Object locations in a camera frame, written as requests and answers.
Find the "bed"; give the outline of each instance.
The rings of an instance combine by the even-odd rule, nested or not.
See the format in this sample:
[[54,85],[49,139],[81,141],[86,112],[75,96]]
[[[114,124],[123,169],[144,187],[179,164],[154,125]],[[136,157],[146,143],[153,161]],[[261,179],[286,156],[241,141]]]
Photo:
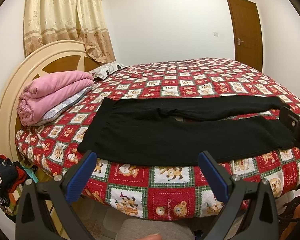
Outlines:
[[[77,146],[104,97],[207,98],[229,95],[279,96],[300,115],[300,99],[270,77],[240,62],[202,58],[130,66],[94,83],[80,102],[57,120],[40,127],[22,127],[18,95],[39,76],[65,70],[90,71],[98,65],[77,41],[57,41],[32,53],[11,76],[0,103],[0,153],[26,158],[50,176],[65,174],[81,158]],[[278,118],[278,110],[263,115]],[[255,158],[221,163],[247,181],[270,181],[275,197],[300,185],[300,150],[277,150]],[[124,212],[151,220],[177,220],[218,214],[218,202],[198,167],[144,167],[98,160],[84,195]]]

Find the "metal screw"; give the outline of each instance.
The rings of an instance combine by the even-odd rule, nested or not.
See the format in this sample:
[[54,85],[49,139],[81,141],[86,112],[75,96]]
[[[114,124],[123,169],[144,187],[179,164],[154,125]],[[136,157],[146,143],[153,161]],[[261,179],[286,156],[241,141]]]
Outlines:
[[241,178],[238,174],[234,174],[231,176],[231,178],[234,180],[234,181],[239,181]]
[[53,180],[54,181],[61,181],[62,180],[62,175],[58,174],[58,175],[54,176]]
[[268,185],[269,184],[269,180],[267,180],[267,179],[262,179],[261,182],[264,185]]
[[32,184],[32,179],[27,179],[26,180],[26,185],[31,185]]

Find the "red checkered bedspread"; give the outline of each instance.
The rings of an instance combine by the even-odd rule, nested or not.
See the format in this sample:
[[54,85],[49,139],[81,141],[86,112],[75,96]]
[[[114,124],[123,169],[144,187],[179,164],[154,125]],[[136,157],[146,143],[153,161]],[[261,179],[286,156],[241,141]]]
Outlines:
[[[96,82],[91,92],[53,123],[18,131],[16,144],[23,155],[48,174],[65,174],[81,158],[77,146],[104,97],[227,95],[276,95],[300,114],[300,99],[268,76],[237,61],[203,58],[161,62],[127,67]],[[270,110],[259,115],[274,119],[278,114],[278,110]],[[276,197],[300,184],[297,148],[222,165],[248,181],[267,178]],[[98,160],[83,194],[128,215],[152,220],[209,216],[222,207],[198,167],[136,167]]]

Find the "black pants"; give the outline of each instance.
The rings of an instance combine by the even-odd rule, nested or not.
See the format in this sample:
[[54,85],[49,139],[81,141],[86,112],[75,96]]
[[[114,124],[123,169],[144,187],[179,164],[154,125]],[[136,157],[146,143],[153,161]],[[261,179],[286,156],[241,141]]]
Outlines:
[[[262,116],[219,120],[286,106],[277,97],[105,98],[78,151],[98,158],[146,166],[197,165],[208,150],[217,162],[293,147],[292,134],[279,120]],[[182,116],[200,122],[179,122]]]

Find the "wooden door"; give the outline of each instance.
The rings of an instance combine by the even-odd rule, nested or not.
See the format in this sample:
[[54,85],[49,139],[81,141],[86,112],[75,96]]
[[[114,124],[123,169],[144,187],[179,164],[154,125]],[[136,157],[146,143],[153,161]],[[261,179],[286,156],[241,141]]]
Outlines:
[[235,60],[262,72],[262,33],[257,5],[228,0],[234,32]]

